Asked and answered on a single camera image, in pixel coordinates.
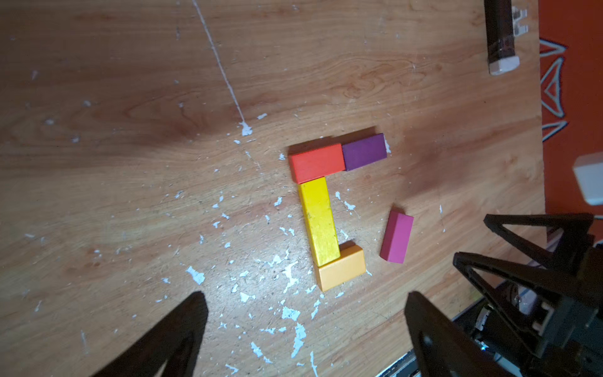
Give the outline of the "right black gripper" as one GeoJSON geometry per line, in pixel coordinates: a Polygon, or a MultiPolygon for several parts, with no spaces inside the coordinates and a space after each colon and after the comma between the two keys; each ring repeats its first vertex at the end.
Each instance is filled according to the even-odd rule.
{"type": "Polygon", "coordinates": [[[500,259],[454,255],[455,268],[490,306],[476,323],[479,340],[523,375],[602,374],[602,249],[591,248],[594,222],[589,213],[486,215],[486,227],[503,240],[500,259]],[[529,263],[546,269],[521,265],[529,263]],[[579,267],[575,275],[547,270],[579,267]],[[524,314],[478,271],[527,287],[539,303],[524,314]]]}

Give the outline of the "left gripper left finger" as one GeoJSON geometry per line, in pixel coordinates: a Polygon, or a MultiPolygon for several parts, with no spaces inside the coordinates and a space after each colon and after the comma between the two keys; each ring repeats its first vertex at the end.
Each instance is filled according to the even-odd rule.
{"type": "Polygon", "coordinates": [[[96,376],[192,376],[207,326],[204,293],[193,292],[96,376]]]}

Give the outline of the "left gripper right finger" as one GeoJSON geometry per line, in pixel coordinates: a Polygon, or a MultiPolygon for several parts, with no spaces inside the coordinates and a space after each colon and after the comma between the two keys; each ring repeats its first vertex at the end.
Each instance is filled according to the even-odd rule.
{"type": "Polygon", "coordinates": [[[405,317],[421,375],[511,375],[420,292],[408,294],[405,317]]]}

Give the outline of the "magenta block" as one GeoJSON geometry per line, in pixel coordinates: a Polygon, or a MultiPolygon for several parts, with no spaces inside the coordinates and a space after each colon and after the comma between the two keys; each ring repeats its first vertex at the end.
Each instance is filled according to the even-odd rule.
{"type": "Polygon", "coordinates": [[[382,259],[397,264],[405,262],[413,222],[413,217],[397,209],[391,210],[380,251],[382,259]]]}

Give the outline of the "orange yellow block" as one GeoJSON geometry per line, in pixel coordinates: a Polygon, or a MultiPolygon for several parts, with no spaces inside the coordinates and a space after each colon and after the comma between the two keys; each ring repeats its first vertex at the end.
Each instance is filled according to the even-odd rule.
{"type": "Polygon", "coordinates": [[[364,249],[350,246],[341,252],[339,259],[321,267],[315,267],[317,284],[322,292],[327,292],[366,273],[364,249]]]}

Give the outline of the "yellow long block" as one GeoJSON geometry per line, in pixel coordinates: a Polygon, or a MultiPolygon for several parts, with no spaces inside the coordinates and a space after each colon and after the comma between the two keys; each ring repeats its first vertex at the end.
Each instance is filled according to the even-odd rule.
{"type": "Polygon", "coordinates": [[[325,177],[298,186],[312,257],[322,267],[340,257],[328,184],[325,177]]]}

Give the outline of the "purple block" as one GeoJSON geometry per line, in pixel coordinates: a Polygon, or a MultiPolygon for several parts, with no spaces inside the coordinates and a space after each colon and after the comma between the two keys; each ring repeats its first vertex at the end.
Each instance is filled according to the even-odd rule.
{"type": "Polygon", "coordinates": [[[342,152],[346,171],[353,171],[384,160],[388,154],[384,134],[376,134],[344,144],[342,152]]]}

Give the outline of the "short red block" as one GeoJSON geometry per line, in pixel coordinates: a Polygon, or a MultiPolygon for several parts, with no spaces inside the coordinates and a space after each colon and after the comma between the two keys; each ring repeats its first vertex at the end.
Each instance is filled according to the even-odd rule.
{"type": "Polygon", "coordinates": [[[345,170],[341,144],[334,144],[289,157],[292,179],[303,183],[345,170]]]}

